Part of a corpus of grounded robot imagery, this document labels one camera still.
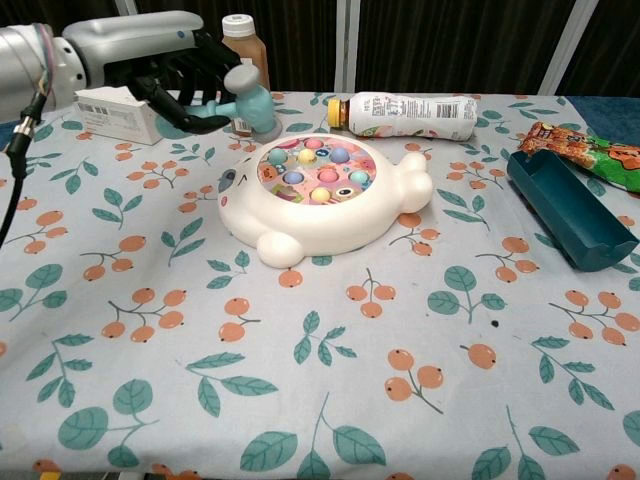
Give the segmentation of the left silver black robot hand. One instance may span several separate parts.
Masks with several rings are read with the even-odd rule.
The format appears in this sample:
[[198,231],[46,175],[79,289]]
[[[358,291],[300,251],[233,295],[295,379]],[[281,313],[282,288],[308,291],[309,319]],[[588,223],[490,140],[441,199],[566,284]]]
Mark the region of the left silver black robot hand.
[[202,18],[182,10],[117,16],[76,22],[62,37],[78,54],[86,87],[125,87],[173,127],[207,134],[231,122],[206,107],[188,110],[196,80],[203,95],[215,98],[239,55],[212,37]]

